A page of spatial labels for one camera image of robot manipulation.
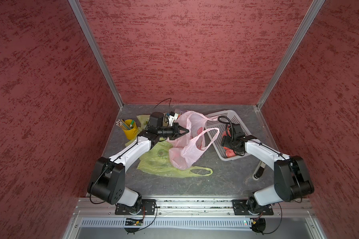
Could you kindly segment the pink plastic bag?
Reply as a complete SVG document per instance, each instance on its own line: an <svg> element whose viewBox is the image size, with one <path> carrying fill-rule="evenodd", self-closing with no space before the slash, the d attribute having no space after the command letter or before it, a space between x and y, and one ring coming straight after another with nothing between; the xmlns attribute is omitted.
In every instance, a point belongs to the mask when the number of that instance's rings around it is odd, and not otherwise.
<svg viewBox="0 0 359 239"><path fill-rule="evenodd" d="M169 149L169 160L175 168L180 170L191 168L218 137L218 128L205 129L207 121L209 118L195 111L188 111L176 120L179 125L189 130L189 135L182 139L168 140L173 146ZM213 130L216 131L216 135L209 144L206 144L205 134Z"/></svg>

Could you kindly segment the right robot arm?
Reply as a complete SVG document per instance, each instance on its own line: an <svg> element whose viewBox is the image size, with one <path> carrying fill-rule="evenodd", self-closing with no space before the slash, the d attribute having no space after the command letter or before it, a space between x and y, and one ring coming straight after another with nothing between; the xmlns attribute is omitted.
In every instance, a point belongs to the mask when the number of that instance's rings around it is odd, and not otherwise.
<svg viewBox="0 0 359 239"><path fill-rule="evenodd" d="M302 157L289 156L267 146L255 136L244 134L238 124L225 123L221 144L236 155L250 154L273 170L273 185L249 196L245 208L250 214L261 214L271 204L302 199L315 191Z"/></svg>

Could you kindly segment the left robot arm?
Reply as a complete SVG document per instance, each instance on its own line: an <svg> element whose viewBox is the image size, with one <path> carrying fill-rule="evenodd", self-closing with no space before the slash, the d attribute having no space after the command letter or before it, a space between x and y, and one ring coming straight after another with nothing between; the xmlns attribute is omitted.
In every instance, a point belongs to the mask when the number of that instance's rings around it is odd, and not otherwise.
<svg viewBox="0 0 359 239"><path fill-rule="evenodd" d="M125 186L127 170L161 138L175 140L189 133L178 122L168 126L163 126L163 122L163 113L152 113L146 128L131 145L110 158L101 157L96 161L87 188L90 197L95 196L111 205L123 205L132 214L139 213L143 206L142 195Z"/></svg>

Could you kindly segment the peach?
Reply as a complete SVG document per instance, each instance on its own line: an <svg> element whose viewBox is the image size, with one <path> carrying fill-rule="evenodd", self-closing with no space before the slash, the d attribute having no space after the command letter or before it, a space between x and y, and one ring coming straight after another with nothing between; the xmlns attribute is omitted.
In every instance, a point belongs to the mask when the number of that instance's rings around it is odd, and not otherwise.
<svg viewBox="0 0 359 239"><path fill-rule="evenodd" d="M235 154L234 150L233 149L229 149L229 148L226 148L225 149L225 155L226 155L226 158L232 158L232 157L236 157L237 155Z"/></svg>

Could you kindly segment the green plastic bag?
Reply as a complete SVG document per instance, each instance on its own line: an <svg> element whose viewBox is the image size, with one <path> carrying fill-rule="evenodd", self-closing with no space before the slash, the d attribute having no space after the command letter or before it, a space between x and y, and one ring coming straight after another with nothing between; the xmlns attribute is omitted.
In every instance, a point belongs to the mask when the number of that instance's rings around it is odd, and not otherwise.
<svg viewBox="0 0 359 239"><path fill-rule="evenodd" d="M170 178L205 177L213 174L212 169L207 167L192 165L186 170L175 168L169 160L169 149L172 147L168 139L158 142L153 149L140 157L137 169L147 174Z"/></svg>

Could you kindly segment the crayon box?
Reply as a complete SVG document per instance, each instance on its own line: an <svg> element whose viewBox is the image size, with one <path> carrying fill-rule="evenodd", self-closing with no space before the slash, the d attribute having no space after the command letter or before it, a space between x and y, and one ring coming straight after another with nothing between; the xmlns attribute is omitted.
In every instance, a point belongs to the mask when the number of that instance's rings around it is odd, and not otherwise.
<svg viewBox="0 0 359 239"><path fill-rule="evenodd" d="M178 116L180 116L180 115L186 113L186 110L175 109L174 113L177 114Z"/></svg>

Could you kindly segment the white plastic basket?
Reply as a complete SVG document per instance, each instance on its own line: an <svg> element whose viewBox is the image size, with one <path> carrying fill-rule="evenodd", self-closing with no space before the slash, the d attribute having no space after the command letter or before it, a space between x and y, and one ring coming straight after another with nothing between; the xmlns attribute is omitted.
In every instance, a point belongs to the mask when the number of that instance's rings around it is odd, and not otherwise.
<svg viewBox="0 0 359 239"><path fill-rule="evenodd" d="M226 122L227 124L219 122L217 120L217 118L220 116L229 118L229 120L231 121L232 124L239 124L241 127L241 131L240 131L241 133L243 133L245 135L251 135L251 132L249 131L247 126L243 123L243 121L241 120L241 118L238 116L238 114L235 111L224 110L224 111L219 111L219 112L215 112L215 113L210 113L205 116L207 118L209 118L209 121L206 122L205 129L209 129L209 128L218 128L219 129L218 137L215 139L215 141L212 143L212 145L213 145L214 149L216 150L218 157L222 161L237 160L237 159L244 158L244 157L247 157L250 155L246 152L246 153L242 153L242 155L237 155L236 157L226 158L225 149L222 147L223 136L225 136L225 135L231 136L231 134L227 132L228 128L230 128L230 123L226 119L222 119L222 121Z"/></svg>

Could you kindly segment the black white marker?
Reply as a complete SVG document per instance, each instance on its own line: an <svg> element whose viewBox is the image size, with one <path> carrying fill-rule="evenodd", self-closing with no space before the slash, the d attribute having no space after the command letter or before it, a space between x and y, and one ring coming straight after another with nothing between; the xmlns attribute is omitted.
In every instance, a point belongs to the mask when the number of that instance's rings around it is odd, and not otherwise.
<svg viewBox="0 0 359 239"><path fill-rule="evenodd" d="M262 161L259 162L259 164L257 165L256 169L254 170L254 173L252 175L252 178L254 180L259 180L263 173L264 173L264 169L265 169L266 164Z"/></svg>

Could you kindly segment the yellow pencil cup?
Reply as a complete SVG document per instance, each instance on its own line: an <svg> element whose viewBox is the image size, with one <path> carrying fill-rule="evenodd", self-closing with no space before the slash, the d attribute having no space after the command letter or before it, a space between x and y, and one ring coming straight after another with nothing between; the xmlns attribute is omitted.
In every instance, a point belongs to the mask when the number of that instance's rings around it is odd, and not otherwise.
<svg viewBox="0 0 359 239"><path fill-rule="evenodd" d="M122 120L116 121L116 125L120 127L128 140L133 140L138 134L138 128L135 120Z"/></svg>

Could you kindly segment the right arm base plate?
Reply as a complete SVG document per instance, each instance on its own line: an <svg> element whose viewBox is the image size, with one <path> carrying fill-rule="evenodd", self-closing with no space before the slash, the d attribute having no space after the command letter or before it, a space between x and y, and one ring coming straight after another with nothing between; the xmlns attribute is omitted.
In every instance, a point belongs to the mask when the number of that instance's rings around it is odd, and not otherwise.
<svg viewBox="0 0 359 239"><path fill-rule="evenodd" d="M232 207L236 216L273 216L274 212L272 206L259 205L253 197L248 200L232 200Z"/></svg>

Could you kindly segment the aluminium front rail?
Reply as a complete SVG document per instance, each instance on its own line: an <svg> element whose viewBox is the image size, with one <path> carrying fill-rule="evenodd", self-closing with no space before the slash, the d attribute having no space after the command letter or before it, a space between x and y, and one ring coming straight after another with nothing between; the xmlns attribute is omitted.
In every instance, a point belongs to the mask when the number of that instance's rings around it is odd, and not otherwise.
<svg viewBox="0 0 359 239"><path fill-rule="evenodd" d="M153 218L316 218L309 199L301 203L280 202L266 207L259 214L250 215L243 206L246 196L145 196L145 212L130 214L122 206L94 204L89 198L80 198L74 217L142 217Z"/></svg>

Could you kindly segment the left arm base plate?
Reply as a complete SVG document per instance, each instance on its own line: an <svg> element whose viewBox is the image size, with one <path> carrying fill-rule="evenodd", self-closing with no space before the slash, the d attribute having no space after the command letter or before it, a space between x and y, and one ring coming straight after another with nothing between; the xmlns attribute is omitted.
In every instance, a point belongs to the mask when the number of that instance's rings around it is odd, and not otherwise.
<svg viewBox="0 0 359 239"><path fill-rule="evenodd" d="M151 216L156 213L156 200L142 199L138 200L134 206L117 204L115 215L122 216Z"/></svg>

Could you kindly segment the right aluminium corner post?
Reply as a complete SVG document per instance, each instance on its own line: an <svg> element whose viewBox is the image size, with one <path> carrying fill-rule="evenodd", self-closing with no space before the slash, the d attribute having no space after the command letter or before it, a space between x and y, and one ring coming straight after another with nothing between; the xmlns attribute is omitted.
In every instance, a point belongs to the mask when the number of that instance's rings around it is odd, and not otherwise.
<svg viewBox="0 0 359 239"><path fill-rule="evenodd" d="M278 67L276 68L273 76L270 79L265 91L263 92L262 96L260 97L256 107L258 111L261 111L265 102L267 101L270 93L274 89L275 85L277 84L278 80L280 79L282 73L286 69L288 63L290 62L291 58L293 57L294 53L298 49L300 43L302 42L304 36L306 35L307 31L309 30L310 26L312 25L314 19L318 15L319 11L321 10L322 6L324 5L325 0L313 0L310 7L308 8L304 18L302 19L296 33L294 34L290 44L285 51Z"/></svg>

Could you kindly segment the aluminium corner post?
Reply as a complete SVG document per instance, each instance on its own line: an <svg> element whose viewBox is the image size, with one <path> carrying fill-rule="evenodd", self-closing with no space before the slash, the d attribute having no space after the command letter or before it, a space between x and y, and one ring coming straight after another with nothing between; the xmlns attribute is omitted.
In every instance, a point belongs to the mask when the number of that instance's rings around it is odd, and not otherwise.
<svg viewBox="0 0 359 239"><path fill-rule="evenodd" d="M106 82L107 82L107 84L118 104L118 107L120 109L122 109L124 106L124 102L123 102L121 95L114 83L113 77L112 77L110 70L105 62L103 54L101 53L101 50L96 42L94 34L90 28L90 25L85 17L84 11L80 5L80 2L78 0L69 0L68 2L73 10L73 13L84 33L84 36L85 36L91 50L93 52L93 55L95 56L95 59L103 73L103 76L105 77L105 80L106 80Z"/></svg>
<svg viewBox="0 0 359 239"><path fill-rule="evenodd" d="M280 79L282 73L286 69L288 63L290 62L291 58L293 57L294 53L298 49L300 43L302 42L304 36L306 35L307 31L309 30L310 26L312 25L314 19L318 15L319 11L321 10L322 6L324 5L325 0L313 0L310 7L308 8L304 18L302 19L296 33L294 34L290 44L285 51L278 67L276 68L273 76L270 79L265 91L263 92L262 96L260 97L256 107L258 111L261 111L265 102L267 101L270 93L274 89L275 85L277 84L278 80Z"/></svg>

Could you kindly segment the left aluminium corner post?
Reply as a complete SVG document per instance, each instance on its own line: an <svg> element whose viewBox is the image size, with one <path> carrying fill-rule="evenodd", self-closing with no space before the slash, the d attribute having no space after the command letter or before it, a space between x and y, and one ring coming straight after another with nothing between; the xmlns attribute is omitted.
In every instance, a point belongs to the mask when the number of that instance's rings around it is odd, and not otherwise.
<svg viewBox="0 0 359 239"><path fill-rule="evenodd" d="M121 95L114 83L113 77L112 77L110 70L105 62L103 54L101 53L101 50L96 42L94 34L90 28L90 25L85 17L84 11L80 5L80 2L78 0L69 0L68 2L73 10L73 13L84 33L84 36L85 36L91 50L93 52L93 55L95 56L95 59L103 73L103 76L105 77L105 80L106 80L106 82L107 82L107 84L118 104L118 107L120 109L122 109L124 106L124 102L123 102Z"/></svg>

